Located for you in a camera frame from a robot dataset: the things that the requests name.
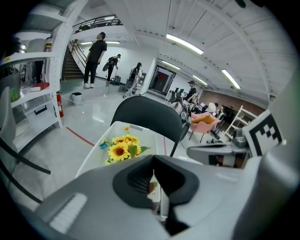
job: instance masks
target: brown wall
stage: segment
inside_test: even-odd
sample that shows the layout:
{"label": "brown wall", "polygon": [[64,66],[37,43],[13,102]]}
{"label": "brown wall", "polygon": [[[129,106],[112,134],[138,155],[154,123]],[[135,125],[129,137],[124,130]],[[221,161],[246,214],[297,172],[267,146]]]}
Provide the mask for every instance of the brown wall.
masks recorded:
{"label": "brown wall", "polygon": [[228,95],[216,93],[216,92],[210,92],[210,91],[203,91],[199,98],[199,103],[205,103],[208,104],[210,102],[218,103],[219,107],[221,105],[225,105],[227,107],[232,106],[234,110],[238,111],[240,107],[243,105],[243,108],[245,108],[247,111],[253,113],[254,115],[258,116],[262,112],[265,111],[265,109],[256,106],[252,103],[246,102],[244,100],[231,97]]}

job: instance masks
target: fluorescent light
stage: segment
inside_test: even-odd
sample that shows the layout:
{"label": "fluorescent light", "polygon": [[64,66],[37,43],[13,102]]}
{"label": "fluorescent light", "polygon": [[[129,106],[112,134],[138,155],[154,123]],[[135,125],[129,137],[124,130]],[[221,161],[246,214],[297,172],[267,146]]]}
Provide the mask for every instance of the fluorescent light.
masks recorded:
{"label": "fluorescent light", "polygon": [[168,62],[165,62],[165,61],[162,61],[164,64],[167,64],[167,65],[170,65],[171,67],[173,67],[173,68],[175,68],[175,69],[177,69],[177,70],[180,70],[180,68],[179,67],[177,67],[177,66],[174,66],[173,64],[171,64],[171,63],[168,63]]}
{"label": "fluorescent light", "polygon": [[119,41],[105,41],[106,43],[115,43],[115,44],[120,44]]}
{"label": "fluorescent light", "polygon": [[199,54],[204,53],[201,49],[195,47],[194,45],[191,45],[190,43],[188,43],[188,42],[186,42],[186,41],[184,41],[184,40],[182,40],[182,39],[180,39],[180,38],[178,38],[178,37],[175,37],[175,36],[172,36],[172,35],[170,35],[170,34],[167,34],[167,37],[166,37],[166,38],[168,38],[168,39],[170,39],[170,40],[173,40],[173,41],[175,41],[175,42],[177,42],[177,43],[180,43],[180,44],[182,44],[182,45],[184,45],[184,46],[186,46],[186,47],[192,49],[192,50],[195,51],[196,53],[199,53]]}
{"label": "fluorescent light", "polygon": [[105,20],[112,20],[112,19],[114,19],[114,16],[111,16],[111,17],[105,17],[104,19],[105,19]]}
{"label": "fluorescent light", "polygon": [[202,82],[204,85],[207,85],[207,83],[204,82],[204,81],[202,81],[199,77],[196,77],[195,75],[193,75],[193,77],[194,77],[195,79],[199,80],[200,82]]}
{"label": "fluorescent light", "polygon": [[240,86],[236,83],[236,81],[233,79],[233,77],[230,76],[230,74],[226,71],[226,69],[222,69],[221,71],[222,71],[222,73],[225,74],[225,76],[233,83],[233,85],[237,89],[240,89]]}

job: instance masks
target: pink armchair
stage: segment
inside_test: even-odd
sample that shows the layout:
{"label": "pink armchair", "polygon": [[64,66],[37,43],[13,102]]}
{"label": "pink armchair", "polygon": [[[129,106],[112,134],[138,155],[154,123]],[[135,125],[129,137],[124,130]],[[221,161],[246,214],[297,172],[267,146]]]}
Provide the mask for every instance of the pink armchair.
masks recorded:
{"label": "pink armchair", "polygon": [[[194,114],[192,113],[192,120],[199,117],[205,117],[207,115],[211,115],[209,112],[201,113],[201,114]],[[197,133],[203,133],[200,142],[202,141],[202,138],[204,134],[210,132],[214,126],[216,126],[219,122],[221,122],[219,119],[212,116],[212,118],[215,120],[211,124],[205,123],[205,122],[199,122],[199,123],[192,123],[191,124],[191,130],[193,131],[191,136],[189,137],[189,140],[191,139],[194,132]]]}

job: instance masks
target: staircase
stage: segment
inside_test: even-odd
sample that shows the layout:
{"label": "staircase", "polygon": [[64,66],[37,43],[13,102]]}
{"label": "staircase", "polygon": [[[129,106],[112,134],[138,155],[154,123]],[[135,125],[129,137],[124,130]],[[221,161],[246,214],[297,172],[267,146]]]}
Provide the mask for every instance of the staircase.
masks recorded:
{"label": "staircase", "polygon": [[72,80],[72,79],[82,79],[83,74],[79,69],[77,63],[75,62],[69,48],[67,48],[65,59],[64,59],[64,67],[63,74],[64,80]]}

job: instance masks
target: gray chair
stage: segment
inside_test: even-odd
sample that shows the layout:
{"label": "gray chair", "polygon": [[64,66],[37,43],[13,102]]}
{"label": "gray chair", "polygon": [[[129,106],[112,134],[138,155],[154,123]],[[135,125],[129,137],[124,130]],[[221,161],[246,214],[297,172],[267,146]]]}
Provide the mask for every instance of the gray chair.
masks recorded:
{"label": "gray chair", "polygon": [[12,182],[21,192],[27,195],[32,200],[37,203],[42,201],[28,192],[23,188],[19,182],[12,176],[16,160],[39,170],[43,173],[50,174],[51,172],[47,169],[44,169],[34,163],[30,162],[28,159],[24,158],[22,155],[17,153],[17,148],[13,144],[15,139],[16,125],[15,119],[13,116],[13,111],[10,103],[10,94],[9,87],[6,87],[0,98],[0,169],[1,169],[1,178],[5,183],[6,187],[9,186],[9,183]]}
{"label": "gray chair", "polygon": [[118,106],[111,124],[115,121],[151,129],[174,141],[171,157],[182,134],[181,118],[172,108],[142,96],[134,96],[124,100]]}

